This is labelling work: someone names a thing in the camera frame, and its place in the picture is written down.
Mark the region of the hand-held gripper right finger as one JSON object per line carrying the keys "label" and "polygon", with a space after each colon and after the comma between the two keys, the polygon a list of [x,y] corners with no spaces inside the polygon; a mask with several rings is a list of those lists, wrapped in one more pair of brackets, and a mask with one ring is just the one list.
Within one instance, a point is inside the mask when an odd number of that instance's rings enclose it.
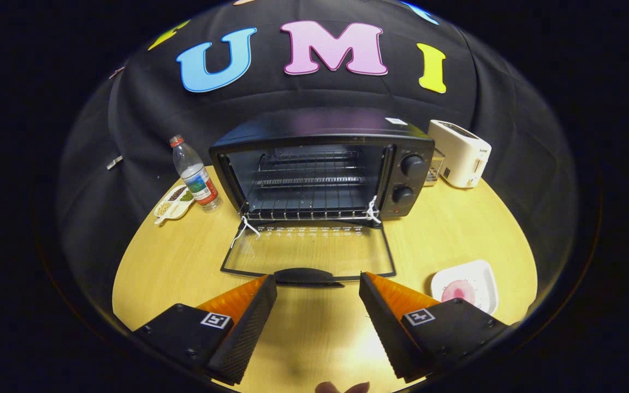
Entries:
{"label": "hand-held gripper right finger", "polygon": [[511,326],[461,298],[440,302],[371,272],[359,296],[397,378],[437,379],[467,366]]}

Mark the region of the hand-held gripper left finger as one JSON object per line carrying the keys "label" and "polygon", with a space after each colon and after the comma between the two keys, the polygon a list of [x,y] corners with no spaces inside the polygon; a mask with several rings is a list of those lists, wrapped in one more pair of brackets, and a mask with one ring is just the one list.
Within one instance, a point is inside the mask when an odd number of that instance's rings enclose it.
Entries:
{"label": "hand-held gripper left finger", "polygon": [[176,303],[133,334],[186,371],[238,385],[276,298],[263,275],[197,307]]}

